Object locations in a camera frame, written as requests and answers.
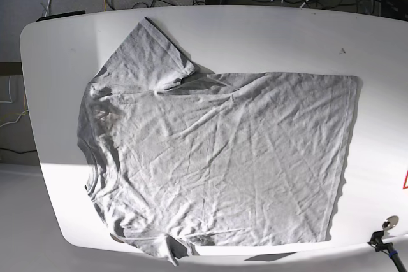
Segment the red warning sticker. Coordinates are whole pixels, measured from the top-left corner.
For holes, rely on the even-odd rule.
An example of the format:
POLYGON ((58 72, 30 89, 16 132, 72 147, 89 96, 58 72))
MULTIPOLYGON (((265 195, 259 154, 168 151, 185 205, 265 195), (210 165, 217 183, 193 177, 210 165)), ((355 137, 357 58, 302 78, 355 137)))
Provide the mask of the red warning sticker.
POLYGON ((405 179, 404 179, 404 184, 403 184, 402 189, 403 190, 408 189, 408 171, 406 172, 405 179))

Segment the silver disc near right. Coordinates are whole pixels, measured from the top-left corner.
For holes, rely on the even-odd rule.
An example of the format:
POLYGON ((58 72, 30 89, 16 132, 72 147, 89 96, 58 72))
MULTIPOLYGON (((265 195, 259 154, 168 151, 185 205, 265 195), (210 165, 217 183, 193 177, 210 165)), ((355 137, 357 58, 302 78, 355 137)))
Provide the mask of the silver disc near right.
POLYGON ((385 231, 388 231, 390 229, 393 229, 394 227, 396 227, 396 225, 398 224, 399 221, 399 217, 396 215, 392 215, 390 217, 388 217, 382 224, 382 228, 385 231))

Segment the grey T-shirt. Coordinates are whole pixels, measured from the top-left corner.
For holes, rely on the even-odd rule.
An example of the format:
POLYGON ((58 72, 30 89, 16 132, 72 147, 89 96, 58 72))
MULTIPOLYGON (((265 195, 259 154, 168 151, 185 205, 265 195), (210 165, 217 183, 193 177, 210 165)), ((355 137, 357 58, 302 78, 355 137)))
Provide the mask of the grey T-shirt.
POLYGON ((78 147, 110 234, 173 264, 197 246, 327 239, 355 76, 200 73, 151 20, 87 84, 78 147))

